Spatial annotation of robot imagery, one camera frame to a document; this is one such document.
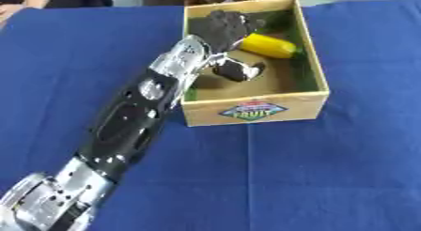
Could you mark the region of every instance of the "person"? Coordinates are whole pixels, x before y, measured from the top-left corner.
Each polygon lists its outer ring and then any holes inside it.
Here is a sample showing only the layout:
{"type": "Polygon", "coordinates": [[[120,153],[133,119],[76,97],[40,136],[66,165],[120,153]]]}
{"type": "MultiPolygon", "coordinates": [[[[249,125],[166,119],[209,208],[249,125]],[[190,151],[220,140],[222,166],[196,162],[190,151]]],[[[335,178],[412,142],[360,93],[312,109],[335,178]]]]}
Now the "person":
{"type": "Polygon", "coordinates": [[[111,7],[113,0],[0,0],[0,25],[23,8],[111,7]]]}

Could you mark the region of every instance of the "robotic arm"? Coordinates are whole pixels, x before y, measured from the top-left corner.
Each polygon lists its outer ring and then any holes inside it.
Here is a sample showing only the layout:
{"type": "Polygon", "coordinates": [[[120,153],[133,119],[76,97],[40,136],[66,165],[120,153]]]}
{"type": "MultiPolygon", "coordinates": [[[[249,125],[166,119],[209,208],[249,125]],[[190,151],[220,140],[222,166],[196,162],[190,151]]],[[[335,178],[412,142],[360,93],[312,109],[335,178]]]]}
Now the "robotic arm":
{"type": "Polygon", "coordinates": [[[224,72],[248,80],[260,70],[227,57],[255,24],[240,12],[215,11],[208,33],[190,35],[121,90],[89,130],[89,138],[55,177],[32,174],[0,200],[0,231],[83,231],[124,173],[143,157],[165,117],[200,71],[237,65],[224,72]]]}

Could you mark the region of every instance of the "blue tablecloth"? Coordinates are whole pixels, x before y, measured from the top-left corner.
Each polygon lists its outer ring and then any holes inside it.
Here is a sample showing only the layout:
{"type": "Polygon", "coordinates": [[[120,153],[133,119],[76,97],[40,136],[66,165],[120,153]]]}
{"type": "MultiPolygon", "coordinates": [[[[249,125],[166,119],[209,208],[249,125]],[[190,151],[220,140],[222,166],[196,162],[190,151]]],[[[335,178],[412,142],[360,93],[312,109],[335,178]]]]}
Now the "blue tablecloth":
{"type": "MultiPolygon", "coordinates": [[[[26,10],[0,34],[0,193],[56,172],[180,37],[182,8],[26,10]]],[[[312,121],[187,128],[180,111],[91,230],[421,228],[421,0],[304,9],[332,95],[312,121]]]]}

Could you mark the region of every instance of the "wooden crate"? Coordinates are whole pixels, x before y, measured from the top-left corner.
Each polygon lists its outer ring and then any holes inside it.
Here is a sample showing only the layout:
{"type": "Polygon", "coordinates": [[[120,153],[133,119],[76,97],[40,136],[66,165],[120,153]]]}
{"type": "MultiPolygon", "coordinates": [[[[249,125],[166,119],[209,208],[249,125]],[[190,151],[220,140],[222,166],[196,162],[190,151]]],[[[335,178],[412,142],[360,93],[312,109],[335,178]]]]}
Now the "wooden crate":
{"type": "Polygon", "coordinates": [[[314,119],[329,96],[329,87],[314,50],[298,0],[257,0],[187,7],[189,22],[216,9],[237,10],[271,20],[265,35],[289,39],[302,54],[292,59],[266,58],[243,51],[229,55],[249,64],[263,61],[267,68],[256,79],[235,83],[210,69],[197,79],[181,102],[189,126],[314,119]]]}

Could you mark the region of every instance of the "box label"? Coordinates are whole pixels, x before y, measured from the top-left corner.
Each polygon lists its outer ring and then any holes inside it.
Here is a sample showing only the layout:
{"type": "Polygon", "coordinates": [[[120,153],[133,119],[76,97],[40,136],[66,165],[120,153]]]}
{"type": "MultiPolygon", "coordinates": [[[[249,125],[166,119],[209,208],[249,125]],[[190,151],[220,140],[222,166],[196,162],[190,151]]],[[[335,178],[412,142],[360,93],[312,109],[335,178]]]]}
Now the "box label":
{"type": "Polygon", "coordinates": [[[230,116],[247,121],[256,121],[266,116],[271,116],[279,112],[286,111],[288,108],[260,100],[251,100],[241,103],[238,106],[230,108],[220,113],[222,116],[230,116]]]}

